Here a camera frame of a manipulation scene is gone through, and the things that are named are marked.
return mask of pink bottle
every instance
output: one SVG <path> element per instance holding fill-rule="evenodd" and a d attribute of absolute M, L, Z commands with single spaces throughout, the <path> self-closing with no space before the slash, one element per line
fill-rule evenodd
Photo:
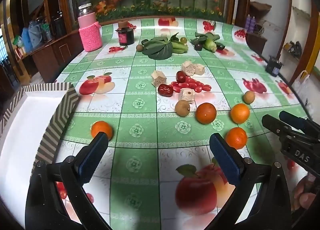
<path fill-rule="evenodd" d="M 102 47 L 99 22 L 96 14 L 91 10 L 91 3 L 79 7 L 79 33 L 86 52 L 94 51 Z"/>

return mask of purple bottle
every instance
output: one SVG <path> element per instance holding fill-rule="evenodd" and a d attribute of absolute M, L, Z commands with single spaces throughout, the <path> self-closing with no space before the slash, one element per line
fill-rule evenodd
<path fill-rule="evenodd" d="M 251 17 L 250 15 L 247 16 L 247 19 L 245 20 L 245 26 L 244 29 L 248 30 L 250 27 Z"/>
<path fill-rule="evenodd" d="M 248 32 L 253 32 L 255 26 L 256 26 L 256 19 L 253 17 L 253 18 L 251 19 L 251 21 L 250 21 L 250 26 L 249 26 Z"/>

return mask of orange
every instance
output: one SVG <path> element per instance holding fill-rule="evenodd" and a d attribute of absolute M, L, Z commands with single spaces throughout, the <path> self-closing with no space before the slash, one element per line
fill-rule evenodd
<path fill-rule="evenodd" d="M 203 124 L 208 124 L 213 122 L 213 120 L 217 116 L 217 110 L 213 106 L 213 104 L 210 103 L 203 103 L 198 106 L 196 110 L 196 119 L 198 122 Z"/>
<path fill-rule="evenodd" d="M 230 111 L 231 119 L 237 123 L 244 123 L 250 116 L 250 110 L 245 104 L 236 104 Z"/>
<path fill-rule="evenodd" d="M 105 121 L 97 121 L 91 127 L 91 136 L 94 138 L 98 132 L 104 132 L 108 135 L 108 140 L 110 141 L 113 137 L 112 127 Z"/>
<path fill-rule="evenodd" d="M 246 145 L 247 140 L 247 134 L 240 127 L 230 129 L 225 137 L 226 143 L 236 150 L 242 149 Z"/>

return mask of black container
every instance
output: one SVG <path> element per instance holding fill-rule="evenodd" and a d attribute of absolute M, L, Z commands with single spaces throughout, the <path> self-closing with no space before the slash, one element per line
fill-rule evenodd
<path fill-rule="evenodd" d="M 58 12 L 58 16 L 53 17 L 51 22 L 53 33 L 56 39 L 59 39 L 67 34 L 66 27 L 64 25 L 64 20 L 62 17 L 62 12 Z"/>
<path fill-rule="evenodd" d="M 128 28 L 128 22 L 118 23 L 118 37 L 120 46 L 128 46 L 134 43 L 133 29 Z"/>
<path fill-rule="evenodd" d="M 271 76 L 276 77 L 279 74 L 281 67 L 282 63 L 279 62 L 275 57 L 270 56 L 268 65 L 266 67 L 266 72 L 269 73 Z"/>

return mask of blue bottle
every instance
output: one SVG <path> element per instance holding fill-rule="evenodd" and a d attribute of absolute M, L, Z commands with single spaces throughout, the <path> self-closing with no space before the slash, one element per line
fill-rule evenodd
<path fill-rule="evenodd" d="M 32 47 L 32 43 L 30 40 L 28 28 L 23 28 L 21 37 L 22 37 L 22 41 L 24 44 L 24 48 L 25 48 L 26 52 L 29 53 L 33 47 Z"/>

